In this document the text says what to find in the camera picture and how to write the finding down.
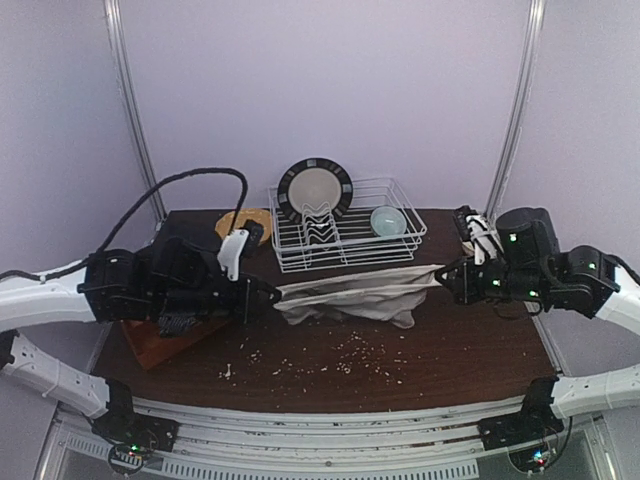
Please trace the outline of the grey beige sock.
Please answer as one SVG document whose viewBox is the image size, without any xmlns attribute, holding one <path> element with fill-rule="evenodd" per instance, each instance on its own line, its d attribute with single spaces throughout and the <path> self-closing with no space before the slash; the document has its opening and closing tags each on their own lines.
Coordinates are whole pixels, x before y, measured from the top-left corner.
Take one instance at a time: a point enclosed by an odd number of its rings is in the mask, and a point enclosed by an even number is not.
<svg viewBox="0 0 640 480">
<path fill-rule="evenodd" d="M 428 290 L 440 283 L 438 264 L 391 268 L 288 284 L 274 304 L 284 319 L 298 325 L 308 318 L 348 316 L 387 322 L 400 329 L 415 325 L 412 312 Z"/>
</svg>

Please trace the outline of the brown wooden organizer box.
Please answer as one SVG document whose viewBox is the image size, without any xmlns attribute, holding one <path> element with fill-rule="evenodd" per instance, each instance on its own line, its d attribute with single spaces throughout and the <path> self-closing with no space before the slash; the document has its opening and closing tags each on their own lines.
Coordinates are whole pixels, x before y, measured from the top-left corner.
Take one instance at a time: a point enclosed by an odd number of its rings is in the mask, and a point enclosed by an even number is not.
<svg viewBox="0 0 640 480">
<path fill-rule="evenodd" d="M 185 335 L 171 338 L 161 337 L 159 327 L 151 322 L 126 320 L 121 322 L 121 329 L 137 362 L 143 370 L 148 371 L 229 323 L 228 319 L 214 318 L 196 325 Z"/>
</svg>

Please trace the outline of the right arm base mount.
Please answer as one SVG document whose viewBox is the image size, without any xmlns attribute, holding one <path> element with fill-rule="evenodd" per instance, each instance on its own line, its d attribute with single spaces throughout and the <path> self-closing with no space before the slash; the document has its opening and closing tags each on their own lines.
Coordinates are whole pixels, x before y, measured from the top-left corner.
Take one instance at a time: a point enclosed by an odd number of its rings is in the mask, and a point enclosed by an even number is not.
<svg viewBox="0 0 640 480">
<path fill-rule="evenodd" d="M 511 465 L 520 473 L 542 474 L 566 448 L 560 446 L 565 422 L 551 409 L 558 376 L 535 379 L 515 413 L 483 418 L 477 430 L 485 451 L 506 448 Z"/>
</svg>

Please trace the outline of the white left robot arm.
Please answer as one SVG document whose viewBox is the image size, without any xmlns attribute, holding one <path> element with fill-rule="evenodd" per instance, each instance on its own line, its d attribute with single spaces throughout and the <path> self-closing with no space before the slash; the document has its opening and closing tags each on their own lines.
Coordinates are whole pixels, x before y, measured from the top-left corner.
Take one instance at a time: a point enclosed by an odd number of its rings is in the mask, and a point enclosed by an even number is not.
<svg viewBox="0 0 640 480">
<path fill-rule="evenodd" d="M 77 370 L 31 342 L 26 328 L 53 324 L 137 321 L 163 338 L 180 337 L 216 317 L 249 317 L 251 303 L 281 294 L 241 270 L 262 226 L 248 220 L 225 238 L 158 237 L 136 252 L 100 249 L 87 259 L 41 274 L 1 276 L 1 371 L 91 421 L 130 425 L 127 386 Z"/>
</svg>

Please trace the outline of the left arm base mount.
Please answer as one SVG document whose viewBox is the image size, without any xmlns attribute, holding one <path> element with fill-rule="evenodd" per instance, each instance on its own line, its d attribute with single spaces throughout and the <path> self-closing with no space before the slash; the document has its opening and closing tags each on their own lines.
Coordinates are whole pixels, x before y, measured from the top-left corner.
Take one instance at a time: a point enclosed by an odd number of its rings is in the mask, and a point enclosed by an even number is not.
<svg viewBox="0 0 640 480">
<path fill-rule="evenodd" d="M 179 430 L 175 420 L 137 413 L 127 397 L 109 400 L 106 412 L 88 422 L 91 431 L 110 445 L 108 466 L 126 479 L 140 472 L 157 452 L 172 452 Z"/>
</svg>

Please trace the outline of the grey striped boxer underwear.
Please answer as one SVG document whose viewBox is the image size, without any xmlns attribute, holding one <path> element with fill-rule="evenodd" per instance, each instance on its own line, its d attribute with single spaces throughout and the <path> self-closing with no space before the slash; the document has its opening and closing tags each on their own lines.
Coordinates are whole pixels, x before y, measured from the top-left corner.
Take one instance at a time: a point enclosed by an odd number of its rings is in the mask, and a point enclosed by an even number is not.
<svg viewBox="0 0 640 480">
<path fill-rule="evenodd" d="M 200 319 L 191 314 L 174 313 L 158 317 L 158 335 L 161 338 L 175 338 L 188 333 L 193 327 L 201 323 Z"/>
</svg>

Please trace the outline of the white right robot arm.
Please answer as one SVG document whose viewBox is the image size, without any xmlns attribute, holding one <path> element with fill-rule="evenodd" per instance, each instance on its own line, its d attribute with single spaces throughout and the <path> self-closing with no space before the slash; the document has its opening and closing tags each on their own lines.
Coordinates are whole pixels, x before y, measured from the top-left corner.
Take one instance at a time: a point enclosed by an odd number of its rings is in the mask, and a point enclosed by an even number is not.
<svg viewBox="0 0 640 480">
<path fill-rule="evenodd" d="M 495 220 L 464 205 L 453 213 L 471 251 L 436 272 L 456 303 L 525 303 L 546 315 L 562 372 L 528 387 L 517 424 L 636 407 L 639 275 L 621 257 L 590 245 L 561 249 L 551 216 L 520 207 Z"/>
</svg>

